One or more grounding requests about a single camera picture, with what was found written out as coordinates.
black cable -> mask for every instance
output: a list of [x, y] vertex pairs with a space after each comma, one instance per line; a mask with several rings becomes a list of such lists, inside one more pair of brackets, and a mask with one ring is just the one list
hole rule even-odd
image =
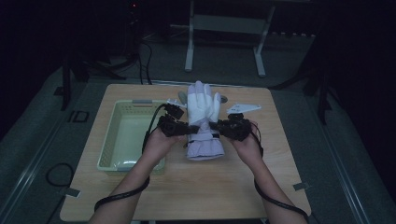
[[268, 195], [266, 195], [264, 192], [262, 192], [262, 190], [260, 189], [259, 185], [257, 184], [256, 180], [254, 180], [254, 187], [256, 188], [257, 192], [260, 194], [260, 196], [262, 196], [267, 202], [269, 203], [273, 203], [276, 206], [279, 206], [281, 208], [284, 209], [288, 209], [290, 211], [296, 212], [300, 215], [302, 215], [306, 222], [309, 223], [309, 219], [308, 219], [308, 215], [306, 214], [306, 212], [304, 210], [302, 210], [301, 208], [286, 204], [286, 203], [282, 203], [280, 201], [277, 201], [273, 198], [270, 198]]
[[146, 64], [146, 77], [147, 77], [147, 80], [148, 80], [148, 84], [152, 85], [151, 78], [149, 77], [149, 62], [151, 61], [152, 48], [148, 44], [146, 44], [145, 42], [142, 42], [142, 44], [144, 46], [147, 46], [148, 49], [149, 49], [148, 62]]
[[144, 151], [144, 149], [145, 149], [145, 147], [146, 147], [147, 141], [149, 140], [149, 136], [150, 136], [151, 133], [152, 133], [152, 131], [151, 131], [152, 124], [154, 123], [154, 120], [155, 120], [155, 118], [157, 117], [158, 112], [159, 112], [160, 109], [163, 108], [163, 107], [165, 107], [165, 104], [161, 104], [160, 106], [158, 106], [158, 108], [157, 108], [157, 109], [155, 110], [155, 112], [154, 112], [154, 115], [152, 116], [151, 123], [150, 123], [149, 126], [148, 126], [148, 130], [146, 131], [145, 138], [144, 138], [144, 140], [143, 140], [142, 153], [143, 153], [143, 151]]
[[[67, 181], [67, 183], [59, 184], [59, 183], [53, 182], [53, 181], [50, 179], [50, 174], [51, 174], [51, 172], [52, 172], [53, 170], [55, 170], [55, 168], [58, 168], [58, 167], [60, 167], [60, 166], [65, 166], [65, 167], [67, 167], [67, 168], [69, 169], [69, 171], [70, 171], [70, 178], [69, 178], [69, 180]], [[67, 187], [67, 188], [69, 188], [70, 185], [71, 185], [71, 183], [72, 183], [74, 173], [75, 173], [75, 172], [74, 172], [74, 169], [73, 169], [73, 167], [72, 167], [70, 164], [65, 163], [65, 162], [61, 162], [61, 163], [58, 163], [58, 164], [52, 166], [52, 167], [47, 171], [47, 173], [46, 173], [46, 180], [47, 180], [47, 182], [48, 182], [51, 186], [53, 186], [53, 187]], [[65, 198], [66, 198], [65, 195], [62, 196], [62, 198], [61, 198], [61, 199], [59, 200], [59, 202], [56, 204], [55, 208], [52, 210], [52, 213], [50, 214], [50, 216], [49, 216], [49, 218], [47, 219], [47, 222], [46, 222], [46, 223], [50, 223], [50, 221], [52, 220], [53, 216], [55, 215], [56, 211], [58, 210], [59, 206], [61, 206], [61, 204], [62, 204], [62, 202], [64, 201]]]
[[111, 195], [111, 196], [108, 196], [108, 197], [105, 197], [105, 198], [99, 200], [95, 204], [95, 207], [94, 207], [93, 211], [96, 211], [100, 206], [102, 206], [105, 203], [111, 203], [111, 202], [114, 202], [116, 200], [132, 197], [132, 196], [142, 192], [148, 185], [149, 185], [149, 177], [146, 179], [145, 183], [143, 183], [143, 185], [140, 186], [137, 189], [133, 189], [131, 191], [128, 191], [128, 192], [125, 192], [125, 193], [121, 193], [121, 194]]
[[[257, 137], [257, 135], [254, 132], [250, 132], [250, 133], [252, 134], [252, 136], [255, 139], [256, 143], [259, 145], [261, 155], [263, 155], [262, 134], [261, 134], [261, 132], [260, 132], [260, 130], [257, 127], [256, 124], [254, 124], [252, 122], [250, 122], [250, 123], [253, 124], [256, 127], [257, 131], [259, 132], [259, 137]], [[277, 205], [277, 206], [282, 207], [284, 209], [288, 209], [290, 211], [296, 212], [296, 213], [302, 215], [305, 218], [306, 222], [309, 223], [308, 214], [304, 210], [302, 210], [302, 209], [300, 209], [298, 207], [286, 204], [286, 203], [282, 203], [282, 202], [277, 201], [277, 200], [275, 200], [273, 198], [270, 198], [268, 195], [266, 195], [264, 192], [262, 192], [262, 190], [260, 189], [259, 185], [256, 182], [256, 179], [254, 180], [254, 187], [256, 188], [256, 190], [260, 194], [260, 196], [262, 196], [267, 202], [273, 203], [274, 205]]]
[[142, 58], [140, 57], [140, 54], [138, 56], [138, 61], [139, 61], [139, 77], [140, 77], [140, 84], [143, 85], [143, 77], [142, 77]]

finger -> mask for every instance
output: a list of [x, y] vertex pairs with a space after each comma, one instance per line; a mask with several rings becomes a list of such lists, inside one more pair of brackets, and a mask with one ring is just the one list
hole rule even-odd
[[197, 104], [197, 96], [196, 96], [196, 89], [194, 85], [190, 85], [187, 90], [187, 106], [189, 108], [196, 107]]
[[210, 85], [209, 84], [205, 84], [204, 88], [205, 88], [205, 95], [208, 95], [208, 96], [212, 97], [212, 89], [210, 88]]
[[201, 81], [195, 82], [196, 100], [199, 108], [206, 107], [205, 87]]
[[221, 96], [220, 93], [216, 92], [215, 96], [213, 97], [213, 113], [210, 117], [215, 122], [217, 122], [219, 119], [220, 104], [221, 104]]

metal frame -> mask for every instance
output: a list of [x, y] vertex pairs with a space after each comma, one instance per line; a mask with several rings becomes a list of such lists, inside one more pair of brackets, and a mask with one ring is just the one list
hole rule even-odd
[[257, 47], [253, 48], [253, 53], [258, 75], [259, 77], [265, 77], [265, 70], [262, 62], [262, 47], [268, 35], [274, 12], [275, 7], [272, 6], [266, 20], [200, 15], [194, 14], [194, 0], [190, 0], [189, 45], [187, 47], [185, 71], [192, 71], [194, 30], [211, 30], [261, 35], [260, 43]]

white glove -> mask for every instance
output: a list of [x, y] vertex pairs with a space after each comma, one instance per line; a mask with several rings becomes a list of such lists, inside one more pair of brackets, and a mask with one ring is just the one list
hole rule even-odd
[[195, 161], [210, 160], [224, 155], [219, 132], [211, 130], [209, 121], [218, 122], [220, 94], [212, 98], [208, 84], [196, 81], [190, 85], [187, 96], [189, 124], [199, 126], [196, 134], [189, 135], [187, 158]]

cable on floor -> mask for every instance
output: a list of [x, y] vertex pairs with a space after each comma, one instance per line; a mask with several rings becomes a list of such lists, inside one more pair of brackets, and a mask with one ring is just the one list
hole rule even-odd
[[142, 59], [141, 59], [141, 57], [140, 57], [140, 55], [139, 55], [139, 64], [140, 64], [139, 76], [140, 76], [140, 83], [143, 85], [143, 76], [142, 76], [142, 73], [143, 73], [143, 68], [144, 68], [144, 69], [145, 69], [145, 72], [146, 72], [146, 78], [147, 78], [148, 84], [149, 84], [149, 85], [152, 85], [151, 78], [149, 77], [149, 63], [150, 63], [150, 61], [151, 61], [152, 48], [151, 48], [150, 45], [148, 45], [148, 44], [145, 43], [145, 42], [142, 42], [141, 44], [144, 45], [144, 46], [146, 46], [146, 47], [148, 47], [149, 55], [148, 55], [148, 61], [147, 61], [146, 65], [143, 65], [143, 64], [142, 64]]
[[[52, 180], [50, 179], [51, 173], [52, 173], [55, 169], [57, 169], [57, 168], [59, 168], [59, 167], [66, 167], [66, 168], [68, 169], [68, 171], [70, 172], [70, 178], [67, 180], [66, 183], [56, 183], [56, 182], [54, 182], [54, 181], [52, 181]], [[58, 163], [58, 164], [52, 166], [52, 167], [46, 172], [46, 180], [47, 180], [47, 183], [49, 183], [49, 184], [50, 184], [51, 186], [53, 186], [53, 187], [64, 187], [64, 188], [69, 188], [70, 185], [71, 185], [71, 183], [72, 183], [74, 174], [75, 174], [74, 169], [73, 169], [73, 167], [72, 167], [70, 164], [65, 163], [65, 162], [61, 162], [61, 163]], [[66, 196], [63, 195], [62, 198], [59, 200], [59, 202], [56, 204], [55, 208], [53, 209], [52, 213], [50, 214], [49, 218], [47, 219], [47, 222], [46, 222], [47, 224], [50, 223], [50, 221], [52, 220], [52, 218], [53, 218], [53, 216], [55, 215], [56, 211], [58, 210], [59, 206], [61, 206], [61, 204], [64, 202], [64, 199], [65, 199], [65, 198], [66, 198]]]

